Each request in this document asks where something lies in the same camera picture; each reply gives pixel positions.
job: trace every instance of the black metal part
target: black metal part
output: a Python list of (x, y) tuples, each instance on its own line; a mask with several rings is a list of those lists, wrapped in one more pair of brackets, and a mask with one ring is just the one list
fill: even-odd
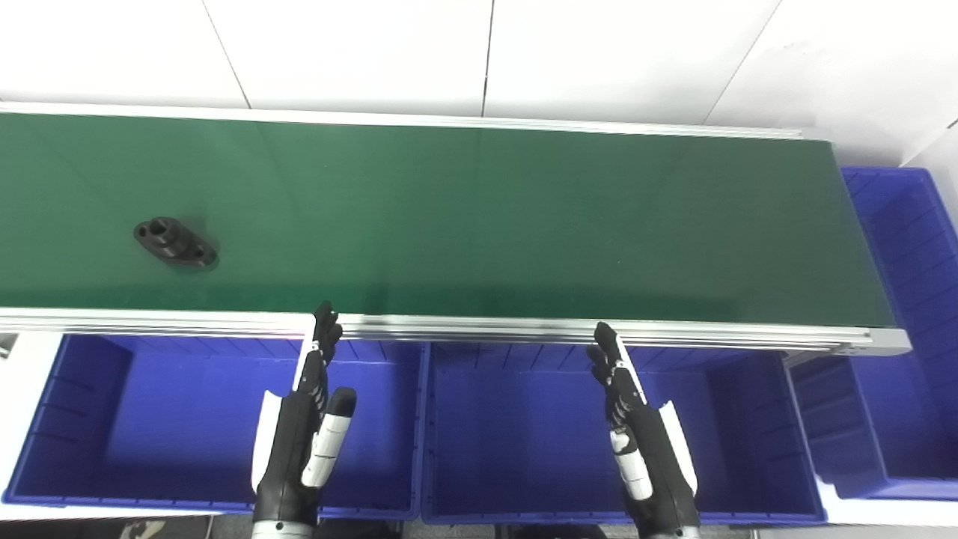
[(204, 268), (217, 252), (209, 242), (172, 217), (155, 217), (136, 225), (133, 237), (156, 258), (168, 264)]

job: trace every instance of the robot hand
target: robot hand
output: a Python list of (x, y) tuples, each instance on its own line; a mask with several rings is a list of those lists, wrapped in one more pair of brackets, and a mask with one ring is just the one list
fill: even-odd
[(326, 367), (343, 335), (338, 314), (324, 301), (315, 316), (303, 372), (275, 416), (269, 461), (256, 488), (253, 539), (312, 537), (320, 491), (353, 418), (355, 391), (340, 387), (330, 398), (327, 388)]
[(649, 405), (622, 340), (604, 322), (586, 349), (605, 389), (612, 452), (641, 539), (699, 537), (696, 475), (672, 403)]

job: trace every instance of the blue plastic bin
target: blue plastic bin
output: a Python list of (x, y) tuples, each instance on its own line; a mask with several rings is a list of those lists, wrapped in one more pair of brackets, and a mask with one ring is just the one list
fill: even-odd
[[(67, 336), (6, 503), (245, 513), (262, 394), (292, 386), (300, 342)], [(331, 389), (354, 421), (320, 513), (411, 520), (419, 509), (422, 345), (344, 341)]]
[[(675, 402), (704, 522), (823, 521), (779, 354), (630, 354), (650, 400)], [(437, 343), (431, 355), (425, 522), (628, 522), (583, 347)]]
[(815, 470), (842, 498), (958, 501), (958, 241), (923, 169), (843, 170), (914, 350), (792, 370)]

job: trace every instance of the white tiled wall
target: white tiled wall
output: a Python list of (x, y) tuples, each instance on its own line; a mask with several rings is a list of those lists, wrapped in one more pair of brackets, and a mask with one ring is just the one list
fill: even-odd
[(0, 0), (0, 100), (813, 127), (896, 165), (958, 118), (955, 20), (941, 0)]

